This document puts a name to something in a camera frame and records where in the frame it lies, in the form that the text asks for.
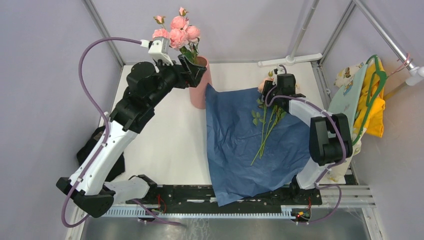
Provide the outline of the pink artificial flower bunch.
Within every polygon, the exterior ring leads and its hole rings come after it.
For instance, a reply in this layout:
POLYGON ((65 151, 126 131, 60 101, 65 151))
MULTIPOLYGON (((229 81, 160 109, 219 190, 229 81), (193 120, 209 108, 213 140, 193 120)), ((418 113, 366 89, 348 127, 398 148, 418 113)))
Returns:
POLYGON ((256 159, 261 159, 263 157, 268 137, 274 127, 286 116, 286 112, 281 107, 268 107, 263 95, 257 98, 256 103, 257 107, 262 109, 262 113, 252 110, 252 122, 256 127, 261 124, 261 142, 256 155, 250 163, 251 166, 254 164, 256 159))

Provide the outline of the blue flower wrapping paper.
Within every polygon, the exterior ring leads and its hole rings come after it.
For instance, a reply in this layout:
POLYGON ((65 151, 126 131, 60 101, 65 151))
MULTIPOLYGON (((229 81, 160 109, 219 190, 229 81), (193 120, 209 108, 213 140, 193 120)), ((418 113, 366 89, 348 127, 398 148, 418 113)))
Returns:
POLYGON ((270 133, 264 154, 253 165, 260 144, 262 124, 253 124, 252 110, 259 93, 255 88, 218 92, 208 86, 206 151, 215 191, 255 196, 291 182, 310 158, 309 127, 286 115, 270 133))

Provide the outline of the single pink flower stem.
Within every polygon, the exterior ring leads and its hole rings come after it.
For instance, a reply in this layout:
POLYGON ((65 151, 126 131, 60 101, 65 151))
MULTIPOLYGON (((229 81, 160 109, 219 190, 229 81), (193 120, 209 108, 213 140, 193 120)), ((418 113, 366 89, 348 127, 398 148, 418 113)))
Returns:
POLYGON ((197 64, 201 31, 195 25, 189 23, 188 13, 187 9, 180 7, 178 15, 171 20, 170 47, 180 51, 192 63, 197 64))

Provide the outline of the pink cylindrical vase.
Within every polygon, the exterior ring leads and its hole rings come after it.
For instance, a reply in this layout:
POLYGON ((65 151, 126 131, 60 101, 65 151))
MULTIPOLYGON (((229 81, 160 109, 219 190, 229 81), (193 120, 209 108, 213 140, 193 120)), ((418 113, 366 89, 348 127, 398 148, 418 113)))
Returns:
POLYGON ((209 61, 203 56, 197 56, 196 60, 200 66, 206 67, 206 72, 197 87, 189 88, 189 97, 195 108, 203 110, 206 108, 206 89, 208 85, 212 85, 212 76, 209 61))

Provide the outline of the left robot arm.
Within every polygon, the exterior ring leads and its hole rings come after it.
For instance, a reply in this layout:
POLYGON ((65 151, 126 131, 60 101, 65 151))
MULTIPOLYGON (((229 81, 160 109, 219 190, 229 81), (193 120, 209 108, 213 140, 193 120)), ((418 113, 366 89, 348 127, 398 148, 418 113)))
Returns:
POLYGON ((196 87, 207 68, 178 56, 165 64, 143 61, 135 64, 126 77, 127 88, 105 120, 105 129, 82 166, 70 177, 61 177, 56 185, 90 217, 103 216, 114 204, 132 199, 153 203, 157 190, 148 177, 108 182, 109 172, 127 146, 141 133, 155 114, 155 107, 174 88, 196 87))

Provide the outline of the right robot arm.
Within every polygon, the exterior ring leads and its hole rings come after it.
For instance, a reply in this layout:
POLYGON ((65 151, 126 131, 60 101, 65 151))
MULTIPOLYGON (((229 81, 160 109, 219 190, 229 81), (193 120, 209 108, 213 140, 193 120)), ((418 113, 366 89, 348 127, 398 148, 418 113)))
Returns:
POLYGON ((267 107, 280 107, 309 127, 310 159, 292 180, 295 187, 288 191, 293 203, 302 204, 309 198, 308 190, 318 187, 327 172, 352 156, 353 144, 348 117, 318 107, 296 93, 295 84, 293 74, 278 74, 276 82, 264 82, 261 94, 267 107))

